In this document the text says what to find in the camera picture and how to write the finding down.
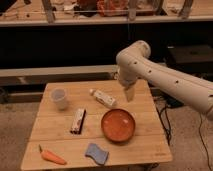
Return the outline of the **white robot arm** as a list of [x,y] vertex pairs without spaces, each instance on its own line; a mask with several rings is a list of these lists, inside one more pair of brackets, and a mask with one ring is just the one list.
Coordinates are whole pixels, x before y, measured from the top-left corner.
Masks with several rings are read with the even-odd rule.
[[124,90],[133,92],[137,80],[145,79],[213,121],[213,82],[154,63],[150,55],[150,46],[142,40],[117,54],[118,81]]

